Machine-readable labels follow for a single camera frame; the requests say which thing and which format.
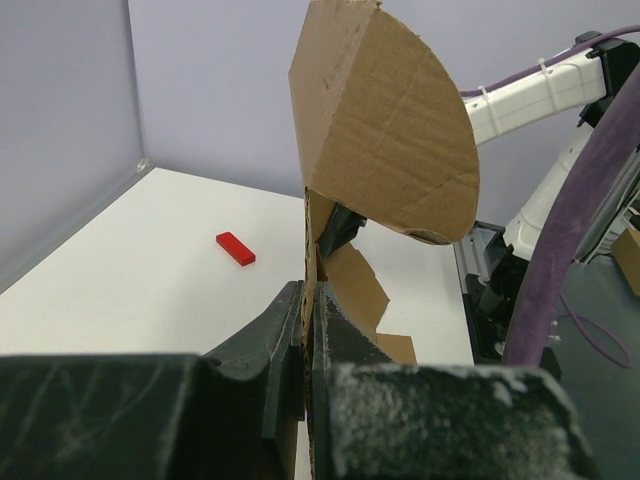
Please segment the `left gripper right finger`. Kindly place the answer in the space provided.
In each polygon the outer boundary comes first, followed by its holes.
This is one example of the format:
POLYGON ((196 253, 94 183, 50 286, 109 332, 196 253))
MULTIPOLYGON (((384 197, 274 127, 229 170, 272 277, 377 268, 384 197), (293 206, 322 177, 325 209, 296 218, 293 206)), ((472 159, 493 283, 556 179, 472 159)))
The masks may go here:
POLYGON ((537 368, 394 362, 327 283, 312 307, 316 479, 596 479, 579 416, 537 368))

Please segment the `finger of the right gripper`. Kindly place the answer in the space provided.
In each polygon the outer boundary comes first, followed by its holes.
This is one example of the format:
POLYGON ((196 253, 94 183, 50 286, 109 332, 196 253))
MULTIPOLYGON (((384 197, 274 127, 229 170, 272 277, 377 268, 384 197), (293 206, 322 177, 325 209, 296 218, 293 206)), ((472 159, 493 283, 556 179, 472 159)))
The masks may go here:
POLYGON ((335 203, 328 222, 320 235, 317 246, 321 258, 329 258, 334 252, 351 242, 367 218, 349 208, 335 203))

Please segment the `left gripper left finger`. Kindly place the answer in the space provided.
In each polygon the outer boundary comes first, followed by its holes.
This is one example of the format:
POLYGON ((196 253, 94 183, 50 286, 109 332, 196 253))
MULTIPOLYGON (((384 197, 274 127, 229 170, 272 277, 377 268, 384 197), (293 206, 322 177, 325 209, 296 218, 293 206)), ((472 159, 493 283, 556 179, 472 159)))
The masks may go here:
POLYGON ((304 285, 204 355, 1 360, 5 479, 291 479, 304 285))

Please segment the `brown cardboard box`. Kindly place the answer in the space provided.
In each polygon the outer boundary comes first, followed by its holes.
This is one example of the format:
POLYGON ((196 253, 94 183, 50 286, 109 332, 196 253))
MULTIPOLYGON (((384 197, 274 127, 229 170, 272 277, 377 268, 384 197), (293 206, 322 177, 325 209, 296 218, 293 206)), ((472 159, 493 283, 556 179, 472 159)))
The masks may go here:
POLYGON ((479 160, 458 89, 426 45, 377 1, 312 1, 288 74, 305 187, 300 313, 308 425, 312 307, 331 286, 346 316, 394 362, 414 364, 410 337, 381 334, 389 299, 353 240, 321 258, 335 203, 431 245, 468 233, 479 160))

